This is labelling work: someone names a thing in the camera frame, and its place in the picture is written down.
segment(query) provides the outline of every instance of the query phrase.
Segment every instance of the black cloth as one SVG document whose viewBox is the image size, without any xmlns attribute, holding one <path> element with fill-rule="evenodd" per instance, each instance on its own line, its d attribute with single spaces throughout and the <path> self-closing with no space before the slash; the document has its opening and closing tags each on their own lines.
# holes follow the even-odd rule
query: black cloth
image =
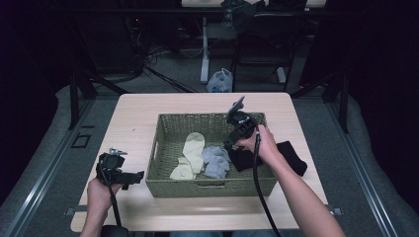
<svg viewBox="0 0 419 237">
<path fill-rule="evenodd" d="M 303 176 L 307 170 L 307 164 L 299 159 L 293 146 L 289 141 L 277 143 L 278 150 L 284 155 L 287 162 L 293 170 L 300 176 Z M 253 168 L 253 153 L 249 150 L 230 150 L 228 152 L 230 160 L 238 172 Z M 262 159 L 257 158 L 256 164 L 262 165 Z"/>
<path fill-rule="evenodd" d="M 246 31 L 255 13 L 265 8 L 265 1 L 250 4 L 244 0 L 224 0 L 221 6 L 225 9 L 221 26 L 242 33 Z"/>
</svg>

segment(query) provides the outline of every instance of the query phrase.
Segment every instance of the wicker basket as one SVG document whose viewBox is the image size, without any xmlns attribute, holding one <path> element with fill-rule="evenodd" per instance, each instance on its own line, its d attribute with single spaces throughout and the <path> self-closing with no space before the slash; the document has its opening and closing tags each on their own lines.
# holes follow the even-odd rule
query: wicker basket
<svg viewBox="0 0 419 237">
<path fill-rule="evenodd" d="M 266 124 L 265 115 L 252 116 Z M 170 114 L 159 115 L 145 182 L 155 198 L 207 198 L 252 197 L 257 192 L 252 169 L 237 172 L 230 163 L 225 179 L 213 179 L 201 172 L 194 180 L 171 180 L 170 174 L 183 156 L 188 134 L 199 132 L 208 146 L 223 146 L 223 141 L 233 130 L 225 122 L 225 114 Z M 271 169 L 263 164 L 258 167 L 259 183 L 264 196 L 268 196 L 277 179 Z"/>
</svg>

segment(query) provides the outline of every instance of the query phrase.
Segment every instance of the table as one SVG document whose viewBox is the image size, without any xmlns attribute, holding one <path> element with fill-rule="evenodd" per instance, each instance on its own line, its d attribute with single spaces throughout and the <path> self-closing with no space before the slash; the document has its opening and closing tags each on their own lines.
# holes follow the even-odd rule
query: table
<svg viewBox="0 0 419 237">
<path fill-rule="evenodd" d="M 303 179 L 327 204 L 291 97 L 286 93 L 125 94 L 115 108 L 98 156 L 111 147 L 127 152 L 122 169 L 146 171 L 159 114 L 226 113 L 245 96 L 246 113 L 265 113 L 277 142 L 289 140 L 308 165 Z M 96 177 L 95 165 L 87 180 Z M 270 229 L 258 197 L 154 198 L 145 179 L 117 194 L 123 227 L 130 231 Z M 298 228 L 279 184 L 266 203 L 280 229 Z M 86 188 L 79 205 L 87 204 Z M 76 212 L 71 229 L 81 232 L 86 212 Z M 110 208 L 106 224 L 116 224 Z"/>
</svg>

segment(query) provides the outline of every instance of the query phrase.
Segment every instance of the gray carpet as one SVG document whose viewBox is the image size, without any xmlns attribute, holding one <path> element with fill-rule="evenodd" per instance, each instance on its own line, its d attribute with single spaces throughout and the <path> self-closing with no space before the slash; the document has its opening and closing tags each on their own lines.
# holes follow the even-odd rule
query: gray carpet
<svg viewBox="0 0 419 237">
<path fill-rule="evenodd" d="M 222 67 L 229 67 L 228 53 L 224 50 L 213 50 L 210 58 L 209 75 Z M 189 58 L 162 54 L 154 59 L 156 63 L 150 65 L 160 73 L 188 83 L 199 92 L 206 91 L 205 85 L 202 85 L 199 79 L 200 56 Z M 297 60 L 300 60 L 300 63 L 293 73 L 296 75 L 295 78 L 298 78 L 297 74 L 302 67 L 303 57 Z M 177 92 L 166 82 L 148 73 L 143 73 L 140 77 L 119 85 L 133 93 Z M 296 90 L 296 85 L 297 81 L 292 81 L 290 90 Z M 61 154 L 62 163 L 57 165 L 57 172 L 53 174 L 52 182 L 42 194 L 42 201 L 34 207 L 33 215 L 30 215 L 22 224 L 22 232 L 19 232 L 21 236 L 78 235 L 70 230 L 72 216 L 64 215 L 64 212 L 67 207 L 76 206 L 80 199 L 118 99 L 116 93 L 106 87 L 96 85 L 96 88 L 99 92 L 96 101 L 90 104 L 82 100 L 85 108 L 89 109 L 86 109 L 86 116 L 74 131 L 75 134 L 70 136 L 71 141 L 68 142 L 71 145 L 77 134 L 87 135 L 90 139 L 86 147 L 68 147 Z M 240 90 L 247 91 L 249 88 L 240 88 Z M 60 104 L 50 130 L 45 135 L 22 179 L 0 208 L 1 236 L 5 236 L 10 231 L 9 227 L 13 226 L 16 217 L 20 215 L 19 211 L 37 184 L 38 177 L 54 159 L 62 140 L 69 137 L 67 131 L 70 119 L 68 88 L 60 91 L 57 97 Z M 336 218 L 345 233 L 347 236 L 382 236 L 377 220 L 354 173 L 350 153 L 339 133 L 340 127 L 333 122 L 336 119 L 330 113 L 330 107 L 333 108 L 333 106 L 323 104 L 315 92 L 309 98 L 296 99 L 293 102 L 329 203 L 344 211 L 344 215 Z M 368 173 L 399 236 L 417 235 L 419 233 L 418 216 L 400 199 L 377 165 L 369 147 L 368 133 L 359 108 L 352 100 L 348 118 L 350 136 L 368 168 Z M 300 236 L 299 231 L 287 232 L 290 236 Z"/>
</svg>

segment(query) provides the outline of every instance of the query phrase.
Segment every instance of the chair leg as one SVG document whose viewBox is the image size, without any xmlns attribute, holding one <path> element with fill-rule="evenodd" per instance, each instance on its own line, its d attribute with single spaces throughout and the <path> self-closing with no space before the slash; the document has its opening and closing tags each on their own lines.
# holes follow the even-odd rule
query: chair leg
<svg viewBox="0 0 419 237">
<path fill-rule="evenodd" d="M 233 59 L 231 60 L 231 65 L 230 65 L 230 72 L 232 74 L 232 88 L 231 88 L 231 92 L 235 92 L 236 68 L 237 68 L 236 58 L 233 57 Z"/>
<path fill-rule="evenodd" d="M 287 91 L 287 87 L 288 87 L 288 84 L 290 82 L 290 76 L 291 76 L 291 71 L 292 70 L 293 70 L 293 64 L 291 63 L 290 66 L 289 66 L 289 68 L 288 68 L 288 70 L 287 70 L 286 83 L 284 84 L 283 92 L 286 92 Z"/>
</svg>

